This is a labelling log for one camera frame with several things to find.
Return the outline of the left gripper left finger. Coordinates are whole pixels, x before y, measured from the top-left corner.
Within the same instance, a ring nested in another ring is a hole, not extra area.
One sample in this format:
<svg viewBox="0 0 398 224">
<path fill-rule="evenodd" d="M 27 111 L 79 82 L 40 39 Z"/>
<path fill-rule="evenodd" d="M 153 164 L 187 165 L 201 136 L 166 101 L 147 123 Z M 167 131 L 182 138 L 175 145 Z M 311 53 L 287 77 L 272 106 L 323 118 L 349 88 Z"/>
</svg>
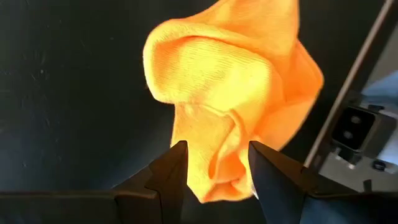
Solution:
<svg viewBox="0 0 398 224">
<path fill-rule="evenodd" d="M 188 144 L 179 141 L 145 168 L 113 187 L 121 223 L 181 222 Z"/>
</svg>

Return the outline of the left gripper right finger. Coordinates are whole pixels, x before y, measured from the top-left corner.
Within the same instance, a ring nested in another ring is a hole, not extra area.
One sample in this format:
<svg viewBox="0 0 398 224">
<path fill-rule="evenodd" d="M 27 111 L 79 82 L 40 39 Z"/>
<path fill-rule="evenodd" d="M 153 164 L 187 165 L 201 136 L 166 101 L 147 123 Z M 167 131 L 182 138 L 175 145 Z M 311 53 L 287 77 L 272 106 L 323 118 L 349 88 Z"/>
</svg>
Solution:
<svg viewBox="0 0 398 224">
<path fill-rule="evenodd" d="M 258 141 L 249 142 L 252 181 L 268 224 L 299 224 L 316 175 L 301 163 Z"/>
</svg>

